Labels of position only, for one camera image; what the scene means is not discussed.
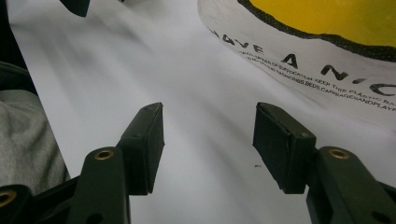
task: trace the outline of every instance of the clamp jaw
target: clamp jaw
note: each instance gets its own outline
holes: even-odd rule
[[[35,197],[22,185],[0,188],[1,223],[131,223],[129,195],[152,193],[163,146],[163,105],[147,105],[116,147],[88,154],[80,176]]]
[[[286,194],[303,194],[312,223],[396,223],[396,189],[377,182],[340,147],[315,148],[316,137],[281,108],[257,104],[253,146]]]

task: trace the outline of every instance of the white sheet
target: white sheet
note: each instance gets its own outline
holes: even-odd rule
[[[253,148],[257,102],[283,107],[318,147],[353,151],[396,186],[396,133],[313,104],[223,46],[194,0],[93,0],[79,18],[57,0],[12,1],[11,23],[71,176],[115,146],[138,109],[164,104],[165,148],[133,223],[309,223]]]

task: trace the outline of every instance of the yellow printed graphic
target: yellow printed graphic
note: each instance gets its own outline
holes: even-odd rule
[[[396,48],[396,0],[249,0],[289,27]]]

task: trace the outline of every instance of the white plastic bag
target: white plastic bag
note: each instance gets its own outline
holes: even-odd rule
[[[199,0],[207,28],[323,106],[396,129],[396,1]]]

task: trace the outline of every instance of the gray cloth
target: gray cloth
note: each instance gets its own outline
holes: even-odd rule
[[[0,91],[0,187],[23,184],[36,195],[68,178],[38,97]]]

